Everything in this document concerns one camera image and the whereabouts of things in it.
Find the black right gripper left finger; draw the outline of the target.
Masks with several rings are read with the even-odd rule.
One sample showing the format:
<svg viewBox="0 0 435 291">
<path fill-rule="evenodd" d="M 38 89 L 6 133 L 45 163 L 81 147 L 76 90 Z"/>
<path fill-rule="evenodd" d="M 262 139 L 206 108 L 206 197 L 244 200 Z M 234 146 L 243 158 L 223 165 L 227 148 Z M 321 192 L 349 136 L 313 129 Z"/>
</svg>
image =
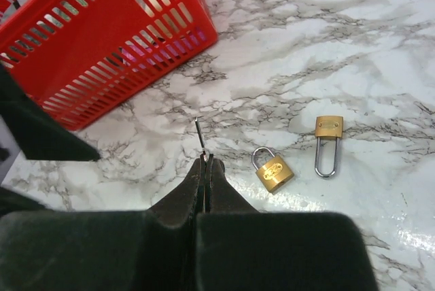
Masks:
<svg viewBox="0 0 435 291">
<path fill-rule="evenodd" d="M 2 290 L 191 290 L 206 162 L 145 211 L 57 211 L 1 189 Z"/>
</svg>

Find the small silver key with ring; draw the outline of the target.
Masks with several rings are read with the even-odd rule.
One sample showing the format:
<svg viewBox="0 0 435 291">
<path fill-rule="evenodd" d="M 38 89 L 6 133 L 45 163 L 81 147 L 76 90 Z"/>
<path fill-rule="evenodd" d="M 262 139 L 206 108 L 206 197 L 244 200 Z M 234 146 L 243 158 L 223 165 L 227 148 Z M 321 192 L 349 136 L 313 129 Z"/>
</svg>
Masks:
<svg viewBox="0 0 435 291">
<path fill-rule="evenodd" d="M 196 132 L 197 132 L 197 135 L 198 135 L 198 139 L 199 139 L 199 142 L 200 142 L 200 145 L 201 145 L 201 156 L 202 156 L 203 160 L 205 162 L 207 162 L 208 155 L 207 155 L 205 140 L 204 140 L 204 137 L 203 137 L 203 133 L 201 131 L 201 126 L 200 126 L 200 122 L 199 122 L 198 117 L 194 118 L 194 123 L 195 123 L 195 127 L 196 127 Z"/>
</svg>

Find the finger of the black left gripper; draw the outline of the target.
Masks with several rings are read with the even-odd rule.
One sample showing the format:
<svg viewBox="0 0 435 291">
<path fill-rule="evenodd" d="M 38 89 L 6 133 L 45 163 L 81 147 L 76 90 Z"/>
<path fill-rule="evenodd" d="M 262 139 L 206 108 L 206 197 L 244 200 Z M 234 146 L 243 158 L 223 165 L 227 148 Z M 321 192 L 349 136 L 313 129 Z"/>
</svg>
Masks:
<svg viewBox="0 0 435 291">
<path fill-rule="evenodd" d="M 97 161 L 99 152 L 64 129 L 1 67 L 1 117 L 29 160 Z"/>
</svg>

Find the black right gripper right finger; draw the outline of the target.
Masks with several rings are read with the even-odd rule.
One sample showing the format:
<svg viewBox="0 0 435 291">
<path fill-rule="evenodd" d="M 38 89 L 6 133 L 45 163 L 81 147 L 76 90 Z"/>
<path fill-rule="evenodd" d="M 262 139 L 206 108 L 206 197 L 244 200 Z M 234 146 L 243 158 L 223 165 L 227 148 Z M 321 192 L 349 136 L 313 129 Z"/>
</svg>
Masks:
<svg viewBox="0 0 435 291">
<path fill-rule="evenodd" d="M 195 224 L 197 290 L 377 290 L 362 234 L 335 212 L 242 211 L 219 160 L 197 160 L 209 202 Z"/>
</svg>

